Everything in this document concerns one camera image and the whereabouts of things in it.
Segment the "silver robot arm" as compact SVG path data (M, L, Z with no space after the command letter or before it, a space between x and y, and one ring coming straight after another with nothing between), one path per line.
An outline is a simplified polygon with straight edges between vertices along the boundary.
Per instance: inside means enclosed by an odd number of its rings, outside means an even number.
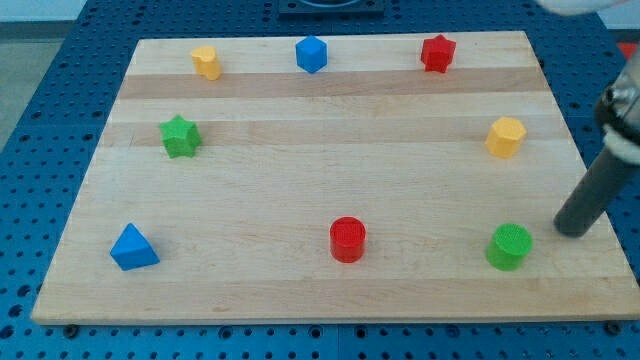
M604 131L605 148L619 159L639 165L639 48L596 105L594 117Z

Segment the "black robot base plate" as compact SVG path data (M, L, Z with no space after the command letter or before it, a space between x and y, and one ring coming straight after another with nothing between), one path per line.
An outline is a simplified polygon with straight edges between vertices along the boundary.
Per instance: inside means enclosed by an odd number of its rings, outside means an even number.
M315 15L381 15L385 0L276 0L280 17Z

